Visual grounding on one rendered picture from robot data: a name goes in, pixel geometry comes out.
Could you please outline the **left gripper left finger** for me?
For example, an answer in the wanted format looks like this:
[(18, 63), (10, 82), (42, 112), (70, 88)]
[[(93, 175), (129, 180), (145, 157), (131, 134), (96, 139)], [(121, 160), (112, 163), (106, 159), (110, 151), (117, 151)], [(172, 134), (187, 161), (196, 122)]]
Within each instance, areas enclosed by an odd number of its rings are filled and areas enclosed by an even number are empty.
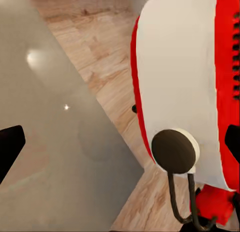
[(26, 143), (21, 125), (0, 131), (0, 184)]

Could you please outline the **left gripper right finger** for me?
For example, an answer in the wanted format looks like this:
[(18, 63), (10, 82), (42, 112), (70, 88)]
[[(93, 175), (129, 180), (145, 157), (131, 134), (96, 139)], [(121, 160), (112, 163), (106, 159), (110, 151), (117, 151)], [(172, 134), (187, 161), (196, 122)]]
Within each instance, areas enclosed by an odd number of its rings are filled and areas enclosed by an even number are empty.
[(224, 141), (236, 158), (237, 162), (240, 164), (240, 127), (236, 125), (229, 125)]

